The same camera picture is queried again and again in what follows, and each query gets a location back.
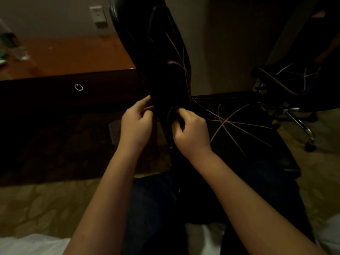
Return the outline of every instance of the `hand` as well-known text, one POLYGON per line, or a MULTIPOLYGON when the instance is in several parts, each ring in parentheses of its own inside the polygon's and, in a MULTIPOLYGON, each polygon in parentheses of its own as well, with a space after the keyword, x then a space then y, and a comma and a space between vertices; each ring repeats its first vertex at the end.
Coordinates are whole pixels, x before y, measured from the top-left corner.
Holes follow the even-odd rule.
POLYGON ((173 122, 173 140, 180 152, 192 163, 202 155, 212 152, 208 126, 202 117, 192 111, 180 108, 178 113, 184 119, 185 127, 182 131, 178 120, 173 122))
POLYGON ((123 147, 129 152, 142 152, 147 144, 152 130, 153 112, 147 110, 147 103, 150 95, 139 100, 132 107, 126 110, 122 117, 122 127, 118 147, 123 147))

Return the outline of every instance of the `forearm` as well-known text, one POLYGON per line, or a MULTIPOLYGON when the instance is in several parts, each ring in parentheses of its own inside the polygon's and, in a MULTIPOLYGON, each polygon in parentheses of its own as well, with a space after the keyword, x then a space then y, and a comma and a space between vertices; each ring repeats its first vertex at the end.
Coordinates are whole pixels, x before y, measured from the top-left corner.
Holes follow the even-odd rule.
POLYGON ((118 147, 64 255, 120 254, 138 156, 118 147))
POLYGON ((323 254, 216 154, 192 164, 215 192, 249 254, 323 254))

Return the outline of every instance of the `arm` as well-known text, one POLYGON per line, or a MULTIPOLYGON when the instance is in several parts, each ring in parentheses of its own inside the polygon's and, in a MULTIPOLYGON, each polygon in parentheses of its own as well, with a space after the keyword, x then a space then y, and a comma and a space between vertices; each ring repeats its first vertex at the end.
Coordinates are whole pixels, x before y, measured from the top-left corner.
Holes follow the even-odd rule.
POLYGON ((141 116, 149 100, 138 101, 123 115, 117 150, 64 255, 121 253, 134 171, 152 129, 152 111, 141 116))
POLYGON ((185 128, 174 122, 175 144, 211 186, 249 254, 324 254, 212 152, 203 118, 179 113, 185 128))

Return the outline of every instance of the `wall outlet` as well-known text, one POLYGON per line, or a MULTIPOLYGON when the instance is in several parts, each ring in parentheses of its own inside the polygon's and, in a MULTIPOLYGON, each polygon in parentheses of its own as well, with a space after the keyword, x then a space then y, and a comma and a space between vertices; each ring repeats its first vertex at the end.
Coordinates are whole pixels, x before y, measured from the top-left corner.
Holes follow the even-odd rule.
POLYGON ((100 6, 90 6, 89 9, 90 9, 93 21, 95 23, 106 22, 105 13, 104 13, 103 7, 101 5, 100 6))

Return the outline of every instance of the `black garment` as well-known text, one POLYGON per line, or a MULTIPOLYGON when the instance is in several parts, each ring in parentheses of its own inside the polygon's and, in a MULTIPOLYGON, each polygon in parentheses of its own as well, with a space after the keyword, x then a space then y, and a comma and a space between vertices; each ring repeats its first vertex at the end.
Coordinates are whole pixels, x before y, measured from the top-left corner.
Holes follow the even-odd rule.
MULTIPOLYGON (((240 177, 314 242, 299 187, 284 171, 275 170, 277 166, 274 161, 258 160, 240 177)), ((134 180, 123 255, 188 254, 184 228, 187 215, 183 216, 172 185, 170 171, 134 180)), ((248 254, 228 218, 221 222, 226 224, 221 254, 248 254)))

